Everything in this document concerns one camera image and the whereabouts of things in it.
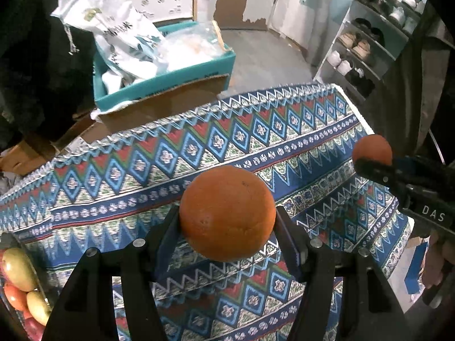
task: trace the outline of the shoe rack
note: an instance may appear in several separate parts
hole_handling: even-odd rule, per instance
[[[416,22],[419,21],[420,15],[405,3],[399,0],[384,1],[390,6],[402,7],[406,16],[410,16]],[[384,45],[381,45],[368,33],[354,25],[354,20],[356,20],[356,18],[367,19],[372,27],[379,28],[384,35]],[[370,54],[367,58],[361,59],[352,49],[348,49],[341,43],[339,37],[345,33],[357,34],[361,39],[364,39],[369,43]],[[364,94],[361,94],[357,86],[350,83],[344,75],[337,71],[336,67],[328,62],[327,57],[329,57],[333,51],[338,51],[342,58],[349,59],[353,62],[355,68],[361,68],[365,78],[370,79],[376,87],[377,84],[382,81],[382,77],[390,65],[399,56],[408,39],[409,34],[401,27],[396,26],[394,22],[388,20],[386,14],[381,15],[361,1],[352,0],[340,29],[318,67],[314,80],[320,83],[333,82],[338,84],[357,106],[361,106],[368,95],[364,95],[364,91]]]

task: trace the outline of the patterned tablecloth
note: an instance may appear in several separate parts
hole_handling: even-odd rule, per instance
[[[354,173],[352,147],[366,134],[360,117],[334,85],[233,96],[54,159],[1,198],[0,230],[15,232],[62,288],[88,247],[109,251],[144,237],[198,173],[230,164],[262,178],[311,236],[333,249],[368,247],[389,276],[410,225],[387,189]],[[119,337],[129,340],[120,278],[113,284]],[[167,278],[152,284],[172,341],[285,340],[303,289],[275,239],[252,258],[224,264],[183,240]],[[328,340],[341,293],[335,279]]]

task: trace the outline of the brown stain on door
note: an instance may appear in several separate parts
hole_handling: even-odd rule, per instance
[[[243,20],[243,12],[247,6],[247,0],[217,0],[213,19],[217,21],[221,29],[258,29],[267,30],[266,19],[258,19],[251,22]]]

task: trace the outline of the gray floor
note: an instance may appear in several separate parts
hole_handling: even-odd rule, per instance
[[[312,80],[310,65],[288,40],[270,32],[224,30],[224,42],[236,55],[229,89],[221,98],[285,84]]]

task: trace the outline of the human hand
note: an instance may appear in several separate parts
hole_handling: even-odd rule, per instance
[[[444,260],[455,265],[455,243],[448,240],[442,242],[438,232],[433,230],[429,238],[429,248],[425,256],[422,274],[422,283],[426,288],[441,283]]]

